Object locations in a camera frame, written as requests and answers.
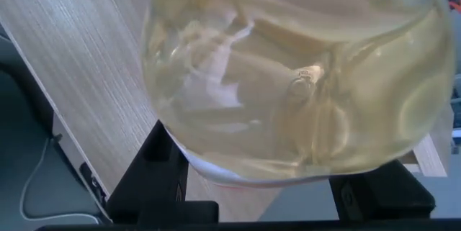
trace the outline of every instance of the black bracket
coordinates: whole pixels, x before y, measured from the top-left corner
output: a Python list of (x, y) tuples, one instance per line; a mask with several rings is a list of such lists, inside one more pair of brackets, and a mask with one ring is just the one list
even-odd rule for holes
[(115, 224), (170, 227), (218, 222), (214, 201), (184, 201), (189, 162), (160, 121), (107, 201)]

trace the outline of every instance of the wooden desk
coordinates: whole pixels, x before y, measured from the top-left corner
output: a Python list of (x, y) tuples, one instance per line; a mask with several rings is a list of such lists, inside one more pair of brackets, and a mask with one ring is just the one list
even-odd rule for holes
[[(138, 58), (147, 5), (0, 0), (1, 23), (109, 194), (156, 121)], [(222, 188), (189, 171), (187, 199), (217, 201), (221, 221), (257, 220), (278, 193)]]

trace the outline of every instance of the black stand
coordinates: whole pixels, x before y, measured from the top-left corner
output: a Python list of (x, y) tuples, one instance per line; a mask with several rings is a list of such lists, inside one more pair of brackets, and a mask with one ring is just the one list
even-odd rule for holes
[(187, 168), (157, 122), (107, 202), (114, 225), (41, 230), (461, 230), (459, 220), (429, 220), (434, 197), (398, 161), (331, 177), (340, 220), (314, 222), (218, 223), (215, 202), (184, 201)]

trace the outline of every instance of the liquid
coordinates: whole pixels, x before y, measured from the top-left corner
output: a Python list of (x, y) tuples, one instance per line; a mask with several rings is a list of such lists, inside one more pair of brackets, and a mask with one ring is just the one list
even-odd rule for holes
[(152, 0), (143, 72), (178, 145), (239, 176), (376, 168), (448, 100), (437, 0)]

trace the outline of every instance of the white cable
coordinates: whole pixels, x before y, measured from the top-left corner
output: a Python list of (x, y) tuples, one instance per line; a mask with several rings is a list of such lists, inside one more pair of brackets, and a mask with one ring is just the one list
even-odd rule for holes
[(29, 221), (43, 221), (43, 220), (50, 220), (50, 219), (57, 219), (61, 217), (89, 217), (93, 219), (97, 224), (99, 224), (99, 219), (97, 219), (95, 216), (90, 215), (90, 214), (85, 214), (85, 213), (68, 213), (68, 214), (57, 214), (57, 215), (52, 215), (52, 216), (46, 216), (46, 217), (30, 217), (27, 216), (25, 210), (24, 210), (24, 200), (26, 197), (27, 189), (29, 188), (29, 184), (31, 180), (34, 178), (34, 175), (37, 173), (38, 169), (43, 163), (43, 160), (45, 159), (45, 154), (46, 154), (46, 149), (48, 146), (48, 143), (51, 140), (47, 138), (45, 141), (45, 145), (43, 146), (43, 151), (42, 155), (40, 156), (40, 160), (38, 161), (37, 165), (35, 166), (34, 170), (31, 172), (29, 178), (26, 180), (24, 187), (22, 188), (22, 193), (21, 193), (21, 199), (19, 200), (19, 213), (25, 220)]

